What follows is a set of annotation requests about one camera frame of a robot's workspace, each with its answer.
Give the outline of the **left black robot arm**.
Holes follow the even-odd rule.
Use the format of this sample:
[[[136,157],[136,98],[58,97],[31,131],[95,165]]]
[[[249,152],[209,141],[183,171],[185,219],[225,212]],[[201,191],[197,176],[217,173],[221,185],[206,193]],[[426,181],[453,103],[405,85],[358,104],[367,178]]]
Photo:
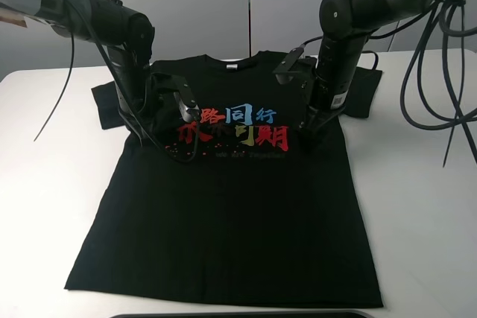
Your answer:
[[[159,143],[140,109],[155,34],[146,15],[119,0],[1,0],[1,8],[44,21],[63,37],[94,43],[113,76],[120,116],[138,138]]]

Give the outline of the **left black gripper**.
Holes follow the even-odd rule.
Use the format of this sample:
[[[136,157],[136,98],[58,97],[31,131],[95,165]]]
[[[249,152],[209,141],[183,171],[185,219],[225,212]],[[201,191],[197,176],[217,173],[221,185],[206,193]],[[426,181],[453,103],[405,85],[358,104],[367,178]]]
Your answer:
[[[155,147],[160,141],[162,110],[156,109],[151,77],[151,50],[134,50],[124,46],[108,46],[107,55],[116,74],[115,89],[120,119],[142,144]]]

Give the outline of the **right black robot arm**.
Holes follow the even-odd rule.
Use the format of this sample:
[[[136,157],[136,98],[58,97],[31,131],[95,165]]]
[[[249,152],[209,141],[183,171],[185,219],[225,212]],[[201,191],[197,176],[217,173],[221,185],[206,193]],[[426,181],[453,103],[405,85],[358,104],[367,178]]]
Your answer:
[[[316,133],[344,108],[359,57],[374,32],[400,20],[424,16],[444,0],[322,0],[323,38],[315,80],[301,126]]]

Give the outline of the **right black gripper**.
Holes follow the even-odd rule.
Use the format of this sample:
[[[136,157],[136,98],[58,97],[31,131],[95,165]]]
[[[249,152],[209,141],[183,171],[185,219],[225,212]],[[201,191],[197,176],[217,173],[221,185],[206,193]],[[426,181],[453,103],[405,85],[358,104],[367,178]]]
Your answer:
[[[343,39],[323,35],[315,65],[315,80],[307,107],[297,125],[300,133],[316,135],[332,119],[341,114],[365,45],[365,35]]]

